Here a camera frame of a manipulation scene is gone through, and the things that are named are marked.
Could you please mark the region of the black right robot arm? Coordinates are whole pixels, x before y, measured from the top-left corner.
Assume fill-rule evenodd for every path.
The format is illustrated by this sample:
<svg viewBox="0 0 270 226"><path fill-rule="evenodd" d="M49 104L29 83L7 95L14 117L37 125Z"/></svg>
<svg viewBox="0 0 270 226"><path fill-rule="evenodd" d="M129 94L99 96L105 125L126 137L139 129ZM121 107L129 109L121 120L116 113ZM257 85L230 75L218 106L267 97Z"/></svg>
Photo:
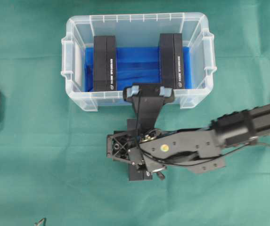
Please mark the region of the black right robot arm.
<svg viewBox="0 0 270 226"><path fill-rule="evenodd" d="M226 114L213 120L208 128L161 131L151 129L138 134L136 129L108 135L106 155L145 170L148 175L168 166L184 167L204 173L225 166L222 150L258 145L258 139L270 135L270 104Z"/></svg>

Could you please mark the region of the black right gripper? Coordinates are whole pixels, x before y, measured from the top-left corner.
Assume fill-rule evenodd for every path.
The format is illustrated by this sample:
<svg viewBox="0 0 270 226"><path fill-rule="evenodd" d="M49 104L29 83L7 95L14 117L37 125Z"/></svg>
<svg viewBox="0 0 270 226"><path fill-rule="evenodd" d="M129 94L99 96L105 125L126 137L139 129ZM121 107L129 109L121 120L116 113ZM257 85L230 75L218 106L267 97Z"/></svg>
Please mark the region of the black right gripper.
<svg viewBox="0 0 270 226"><path fill-rule="evenodd" d="M143 147L143 143L153 141L162 134L160 129L150 129L143 134L136 129L115 131L107 136L106 156L128 164L129 174L162 174L165 165L155 156L156 148L148 150Z"/></svg>

